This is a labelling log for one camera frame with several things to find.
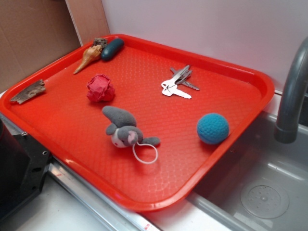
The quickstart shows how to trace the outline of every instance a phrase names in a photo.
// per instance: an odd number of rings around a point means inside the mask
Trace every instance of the silver key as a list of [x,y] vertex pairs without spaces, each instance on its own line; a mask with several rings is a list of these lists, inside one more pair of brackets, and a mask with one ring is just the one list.
[[172,77],[172,79],[166,80],[164,82],[162,82],[161,86],[164,88],[163,89],[163,94],[164,91],[166,91],[168,88],[171,88],[173,86],[176,85],[176,81],[185,73],[187,72],[187,70],[190,68],[189,65],[185,66],[182,70],[178,71],[177,73],[175,73]]
[[182,84],[182,85],[184,85],[184,86],[186,86],[186,87],[189,87],[189,88],[192,88],[192,89],[194,89],[194,90],[200,90],[200,88],[198,88],[197,86],[195,86],[195,85],[193,85],[193,84],[187,82],[186,80],[180,80],[180,81],[177,81],[177,82],[175,82],[175,83],[176,83],[176,84]]
[[171,95],[175,94],[175,95],[184,97],[186,99],[192,98],[189,94],[179,90],[177,84],[173,85],[172,87],[167,88],[166,91],[163,91],[163,94],[166,95],[166,96],[171,96]]
[[[170,70],[176,74],[178,73],[179,71],[175,70],[173,67],[170,68]],[[200,90],[197,86],[187,82],[186,80],[191,76],[192,74],[192,70],[187,70],[184,74],[182,74],[182,76],[175,82],[176,84],[182,84],[186,87],[189,87],[189,88],[192,88],[194,90]]]

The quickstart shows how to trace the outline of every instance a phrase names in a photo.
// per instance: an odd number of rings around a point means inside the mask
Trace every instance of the orange plastic tray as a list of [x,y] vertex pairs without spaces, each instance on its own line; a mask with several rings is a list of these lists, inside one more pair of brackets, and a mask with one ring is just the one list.
[[[184,198],[249,126],[274,94],[268,76],[238,65],[181,51],[126,35],[124,48],[108,62],[99,60],[73,75],[91,43],[11,87],[0,99],[0,111],[45,145],[52,154],[120,205],[135,211],[158,210]],[[180,85],[191,99],[162,94],[170,67],[191,65],[189,82]],[[110,77],[116,96],[92,103],[86,84],[98,73]],[[19,105],[10,99],[43,79],[46,91]],[[159,158],[138,162],[131,148],[112,145],[105,129],[105,105],[130,111],[145,137],[158,136]],[[198,138],[196,125],[207,113],[229,122],[230,135],[219,145]],[[137,150],[146,159],[153,150]]]

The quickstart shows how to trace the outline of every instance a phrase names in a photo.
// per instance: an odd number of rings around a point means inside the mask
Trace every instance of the keychain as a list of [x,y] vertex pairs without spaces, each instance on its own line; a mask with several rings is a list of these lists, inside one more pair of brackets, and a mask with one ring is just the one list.
[[[158,137],[143,138],[143,133],[136,127],[137,121],[130,112],[113,106],[105,106],[103,114],[111,121],[111,125],[106,129],[106,134],[111,135],[111,141],[116,147],[132,147],[134,156],[143,164],[152,164],[158,159],[158,151],[155,146],[160,143],[160,139]],[[155,159],[150,162],[141,160],[136,154],[135,145],[154,148]]]

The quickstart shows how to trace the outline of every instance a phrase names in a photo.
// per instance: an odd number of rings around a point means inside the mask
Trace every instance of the white wall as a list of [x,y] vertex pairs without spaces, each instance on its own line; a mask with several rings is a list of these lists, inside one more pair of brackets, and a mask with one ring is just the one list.
[[111,34],[250,67],[282,90],[308,36],[308,0],[102,0]]

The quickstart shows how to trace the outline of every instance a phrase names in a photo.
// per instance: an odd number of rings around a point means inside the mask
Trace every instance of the gray faucet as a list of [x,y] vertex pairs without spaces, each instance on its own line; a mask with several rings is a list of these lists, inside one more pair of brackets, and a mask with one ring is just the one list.
[[296,140],[298,121],[308,86],[308,37],[300,45],[283,88],[274,137],[281,143]]

